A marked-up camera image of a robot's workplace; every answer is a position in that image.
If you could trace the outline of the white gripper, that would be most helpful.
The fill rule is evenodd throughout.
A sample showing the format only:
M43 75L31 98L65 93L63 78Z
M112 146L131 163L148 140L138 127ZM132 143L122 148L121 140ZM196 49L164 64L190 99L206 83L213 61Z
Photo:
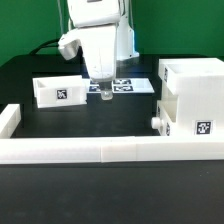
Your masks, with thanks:
M90 79L100 86L101 99L113 99L112 81L116 78L115 25L80 29L80 41Z

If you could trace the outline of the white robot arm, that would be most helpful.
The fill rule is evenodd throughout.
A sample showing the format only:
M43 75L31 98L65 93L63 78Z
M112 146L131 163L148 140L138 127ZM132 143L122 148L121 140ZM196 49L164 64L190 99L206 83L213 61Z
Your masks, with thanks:
M99 85L101 98L113 98L117 62L137 58L131 27L131 0L67 0L88 75Z

